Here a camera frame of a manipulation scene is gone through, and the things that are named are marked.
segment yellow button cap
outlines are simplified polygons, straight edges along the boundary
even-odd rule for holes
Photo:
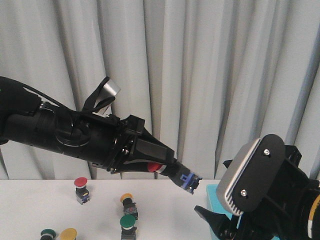
[[[74,228],[67,228],[60,233],[60,240],[75,240],[77,236],[77,230]]]
[[[131,193],[125,193],[120,197],[120,202],[123,202],[125,199],[133,199],[134,196],[132,196]]]

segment black robotic arm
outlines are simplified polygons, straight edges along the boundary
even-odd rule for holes
[[[320,183],[298,168],[298,148],[274,134],[245,144],[216,188],[232,214],[194,210],[219,240],[320,240]]]
[[[111,174],[158,172],[193,194],[202,178],[145,129],[144,119],[101,115],[119,90],[106,77],[83,109],[75,111],[31,86],[0,77],[0,143],[12,140],[65,154]]]

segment tabletop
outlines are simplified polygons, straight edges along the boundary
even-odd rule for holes
[[[90,201],[81,205],[73,180],[0,180],[0,240],[39,240],[48,228],[75,228],[77,240],[120,240],[124,193],[137,206],[137,240],[210,240],[194,211],[208,206],[208,184],[218,181],[201,180],[191,195],[168,179],[88,180]]]

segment cable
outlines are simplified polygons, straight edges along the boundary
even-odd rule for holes
[[[45,93],[33,88],[32,86],[29,86],[29,85],[24,84],[24,83],[22,83],[22,86],[24,88],[26,88],[26,89],[38,94],[38,95],[44,97],[45,99],[49,100],[50,102],[54,103],[55,105],[57,105],[57,106],[59,106],[61,108],[66,108],[68,111],[76,113],[76,114],[91,114],[93,112],[97,112],[100,109],[110,105],[116,99],[114,96],[110,96],[110,97],[106,98],[103,103],[101,103],[100,105],[98,104],[98,106],[96,106],[96,107],[94,107],[92,109],[76,111],[76,110],[72,110],[72,109],[68,108],[67,106],[63,105],[62,103],[58,102],[57,100],[53,99],[52,97],[50,97],[50,96],[46,95]]]

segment curtain fold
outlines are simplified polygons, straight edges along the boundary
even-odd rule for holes
[[[110,76],[121,91],[109,113],[145,119],[205,179],[267,134],[320,177],[319,1],[3,0],[0,21],[0,76],[77,110]],[[1,153],[0,179],[155,177],[11,141]]]

